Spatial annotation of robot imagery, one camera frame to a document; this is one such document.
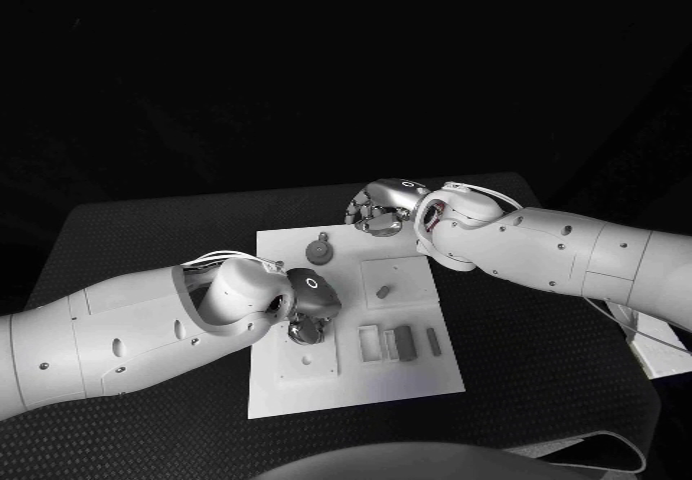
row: black background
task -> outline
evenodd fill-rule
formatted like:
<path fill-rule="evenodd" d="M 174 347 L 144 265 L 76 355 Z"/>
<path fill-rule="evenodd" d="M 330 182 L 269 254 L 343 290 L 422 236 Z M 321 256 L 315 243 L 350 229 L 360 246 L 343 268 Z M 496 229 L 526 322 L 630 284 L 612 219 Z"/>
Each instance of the black background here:
<path fill-rule="evenodd" d="M 516 171 L 548 208 L 692 234 L 682 8 L 4 8 L 0 313 L 86 202 Z"/>

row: black table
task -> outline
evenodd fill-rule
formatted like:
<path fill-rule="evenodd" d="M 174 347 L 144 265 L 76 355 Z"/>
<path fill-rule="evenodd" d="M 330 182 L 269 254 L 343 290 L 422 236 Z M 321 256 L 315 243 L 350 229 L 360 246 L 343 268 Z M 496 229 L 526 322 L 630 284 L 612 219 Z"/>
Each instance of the black table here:
<path fill-rule="evenodd" d="M 462 181 L 539 207 L 513 173 L 416 180 L 431 189 Z M 341 223 L 362 187 L 79 206 L 27 308 L 212 250 L 253 253 L 258 230 Z M 546 460 L 641 470 L 659 400 L 618 326 L 579 298 L 478 269 L 454 272 L 434 262 L 431 269 L 465 393 L 248 420 L 245 349 L 144 391 L 50 405 L 1 422 L 0 477 L 243 479 L 369 443 L 510 448 L 568 438 L 585 440 Z"/>

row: small part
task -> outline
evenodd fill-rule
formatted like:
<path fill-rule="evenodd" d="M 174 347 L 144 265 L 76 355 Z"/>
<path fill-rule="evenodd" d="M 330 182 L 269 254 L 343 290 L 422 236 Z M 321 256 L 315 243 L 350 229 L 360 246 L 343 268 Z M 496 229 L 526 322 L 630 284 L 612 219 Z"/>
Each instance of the small part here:
<path fill-rule="evenodd" d="M 360 341 L 360 361 L 363 363 L 379 363 L 382 361 L 382 347 L 379 345 L 377 326 L 357 327 L 357 339 Z"/>
<path fill-rule="evenodd" d="M 385 285 L 379 290 L 377 290 L 377 298 L 385 298 L 386 295 L 389 294 L 389 287 Z"/>
<path fill-rule="evenodd" d="M 411 327 L 402 325 L 393 329 L 393 338 L 396 340 L 396 353 L 399 355 L 399 362 L 409 362 L 418 358 L 415 353 L 413 335 Z"/>
<path fill-rule="evenodd" d="M 321 232 L 318 239 L 311 242 L 305 248 L 307 261 L 313 265 L 324 265 L 326 263 L 328 263 L 331 257 L 334 256 L 334 251 L 327 240 L 327 234 Z"/>
<path fill-rule="evenodd" d="M 428 333 L 429 348 L 432 349 L 432 355 L 438 357 L 442 354 L 442 351 L 439 350 L 439 342 L 437 341 L 435 329 L 432 327 L 428 328 L 426 333 Z"/>
<path fill-rule="evenodd" d="M 399 352 L 396 351 L 396 337 L 393 336 L 393 330 L 385 330 L 385 347 L 386 358 L 389 362 L 399 361 Z"/>

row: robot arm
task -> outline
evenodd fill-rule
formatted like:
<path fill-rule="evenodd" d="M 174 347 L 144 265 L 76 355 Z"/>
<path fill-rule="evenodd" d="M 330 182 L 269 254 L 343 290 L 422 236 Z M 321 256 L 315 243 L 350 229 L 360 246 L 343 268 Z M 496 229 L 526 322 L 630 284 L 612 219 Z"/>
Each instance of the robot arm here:
<path fill-rule="evenodd" d="M 346 223 L 389 236 L 409 211 L 416 249 L 447 268 L 478 267 L 526 287 L 628 306 L 692 331 L 692 238 L 516 207 L 504 214 L 461 183 L 429 192 L 408 180 L 379 180 L 356 195 Z"/>
<path fill-rule="evenodd" d="M 0 420 L 155 385 L 252 345 L 279 321 L 294 341 L 317 343 L 310 333 L 340 303 L 324 279 L 294 270 L 233 256 L 118 276 L 0 317 Z M 209 284 L 196 308 L 190 291 Z"/>

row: black fabric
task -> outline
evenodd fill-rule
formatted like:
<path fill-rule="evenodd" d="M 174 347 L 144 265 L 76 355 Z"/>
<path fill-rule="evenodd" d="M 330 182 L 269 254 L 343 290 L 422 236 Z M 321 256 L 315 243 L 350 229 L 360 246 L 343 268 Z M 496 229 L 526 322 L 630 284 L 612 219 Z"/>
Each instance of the black fabric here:
<path fill-rule="evenodd" d="M 513 173 L 415 180 L 437 189 L 451 179 L 539 206 Z M 341 223 L 362 187 L 78 207 L 27 308 L 212 250 L 253 253 L 258 230 Z M 465 393 L 248 420 L 245 349 L 144 391 L 50 405 L 1 422 L 0 477 L 245 479 L 305 456 L 370 443 L 509 448 L 598 431 L 621 435 L 646 455 L 659 400 L 617 325 L 578 298 L 533 291 L 478 270 L 454 272 L 434 262 L 431 269 Z M 620 451 L 594 456 L 595 465 L 638 470 L 625 442 L 612 448 Z M 578 457 L 592 465 L 584 452 Z"/>

